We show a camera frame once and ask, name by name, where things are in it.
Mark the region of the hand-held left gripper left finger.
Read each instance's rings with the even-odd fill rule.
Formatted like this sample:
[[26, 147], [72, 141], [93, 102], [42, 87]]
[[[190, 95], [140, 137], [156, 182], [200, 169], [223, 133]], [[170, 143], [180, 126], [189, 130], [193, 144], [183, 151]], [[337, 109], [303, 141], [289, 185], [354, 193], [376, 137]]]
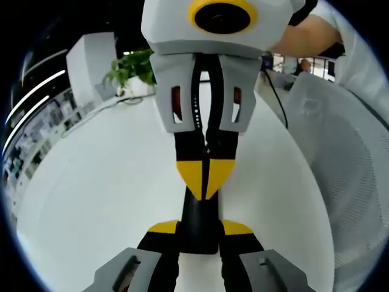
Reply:
[[136, 248], [99, 267], [85, 291], [174, 291], [179, 275], [177, 220], [155, 224]]

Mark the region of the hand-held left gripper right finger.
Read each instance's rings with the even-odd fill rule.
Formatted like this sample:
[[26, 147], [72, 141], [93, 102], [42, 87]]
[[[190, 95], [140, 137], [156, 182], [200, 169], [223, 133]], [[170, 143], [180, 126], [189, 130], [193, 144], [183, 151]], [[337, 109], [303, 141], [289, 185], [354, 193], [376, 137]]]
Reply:
[[306, 274], [273, 249], [265, 250], [242, 223], [222, 220], [219, 253], [226, 291], [313, 291]]

